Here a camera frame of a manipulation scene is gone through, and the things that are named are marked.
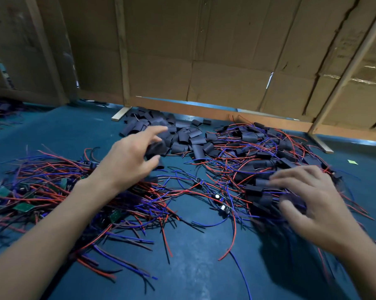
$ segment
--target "wooden post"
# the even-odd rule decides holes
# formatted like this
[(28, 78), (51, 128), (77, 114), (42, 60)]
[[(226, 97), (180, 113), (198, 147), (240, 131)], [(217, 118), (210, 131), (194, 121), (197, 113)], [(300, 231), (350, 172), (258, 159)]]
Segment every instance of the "wooden post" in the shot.
[(27, 3), (28, 9), (30, 11), (32, 23), (34, 24), (35, 30), (37, 32), (38, 39), (42, 47), (42, 51), (44, 52), (46, 64), (49, 68), (53, 84), (55, 85), (59, 102), (60, 104), (66, 104), (69, 102), (69, 100), (65, 95), (63, 85), (60, 81), (59, 72), (57, 71), (56, 62), (45, 34), (44, 23), (42, 21), (41, 13), (39, 11), (37, 2), (36, 0), (25, 0), (25, 2)]
[(317, 129), (323, 123), (325, 117), (328, 115), (332, 107), (334, 106), (335, 102), (338, 100), (342, 90), (345, 88), (346, 84), (352, 78), (356, 68), (359, 66), (360, 62), (364, 58), (367, 51), (370, 49), (372, 43), (376, 38), (376, 20), (373, 23), (370, 31), (364, 38), (363, 42), (361, 43), (359, 49), (356, 51), (353, 59), (350, 61), (349, 65), (346, 67), (343, 75), (341, 76), (340, 80), (338, 81), (337, 85), (335, 86), (334, 90), (331, 92), (329, 98), (327, 99), (326, 103), (324, 104), (323, 108), (321, 109), (320, 113), (318, 114), (317, 118), (315, 119), (313, 125), (311, 126), (310, 130), (308, 131), (308, 135), (313, 138), (313, 140), (322, 148), (324, 152), (327, 154), (331, 154), (334, 151), (331, 150), (323, 141), (321, 141), (315, 133)]
[(120, 50), (121, 75), (123, 78), (124, 106), (130, 106), (130, 80), (128, 77), (127, 36), (125, 34), (124, 1), (114, 0), (117, 18), (118, 46)]

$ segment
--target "blue table surface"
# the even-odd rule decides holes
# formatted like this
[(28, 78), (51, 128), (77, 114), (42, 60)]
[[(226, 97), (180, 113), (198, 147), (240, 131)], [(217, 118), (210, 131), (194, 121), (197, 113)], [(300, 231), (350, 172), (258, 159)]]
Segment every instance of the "blue table surface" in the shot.
[[(97, 153), (101, 159), (111, 145), (120, 139), (119, 132), (124, 126), (122, 121), (110, 120), (114, 113), (115, 110), (103, 107), (62, 106), (36, 116), (13, 131), (7, 130), (6, 135), (0, 137), (0, 162), (25, 157), (27, 154), (35, 155), (36, 150), (46, 150), (44, 146), (75, 160), (80, 158), (84, 148), (100, 146)], [(227, 124), (230, 123), (213, 120), (212, 126), (201, 128), (213, 130)], [(319, 155), (335, 169), (356, 176), (343, 174), (356, 201), (370, 212), (375, 221), (357, 215), (355, 217), (376, 239), (376, 147), (328, 139), (326, 142), (335, 150), (335, 154), (320, 152)], [(350, 164), (348, 159), (359, 165)], [(195, 166), (184, 164), (189, 160), (189, 157), (182, 159), (167, 156), (163, 158), (163, 163), (194, 174)], [(12, 168), (14, 165), (0, 164), (0, 179), (6, 170)], [(206, 179), (203, 168), (199, 170), (198, 176)], [(187, 221), (215, 224), (221, 220), (218, 213), (210, 210), (205, 202), (188, 195), (171, 202), (170, 207)], [(14, 232), (6, 234), (10, 240), (19, 237)], [(233, 230), (229, 220), (205, 229), (205, 233), (178, 222), (176, 228), (167, 225), (165, 234), (173, 254), (170, 263), (167, 261), (159, 229), (147, 232), (146, 238), (155, 242), (153, 252), (122, 242), (106, 242), (104, 245), (108, 252), (135, 263), (158, 277), (158, 280), (150, 281), (154, 290), (128, 270), (118, 273), (116, 283), (112, 283), (74, 263), (57, 276), (44, 298), (249, 298), (242, 275), (232, 257), (227, 256), (218, 261), (231, 244)], [(5, 249), (6, 243), (0, 243), (0, 252)], [(243, 228), (238, 227), (232, 252), (248, 281), (253, 299), (359, 299), (341, 266), (333, 267), (335, 279), (332, 276), (329, 282), (325, 279), (315, 247), (299, 237), (292, 236), (288, 243), (274, 230), (257, 233), (248, 224)], [(103, 268), (116, 268), (112, 262), (93, 252), (90, 256), (99, 261)], [(333, 265), (334, 258), (328, 256), (328, 259)]]

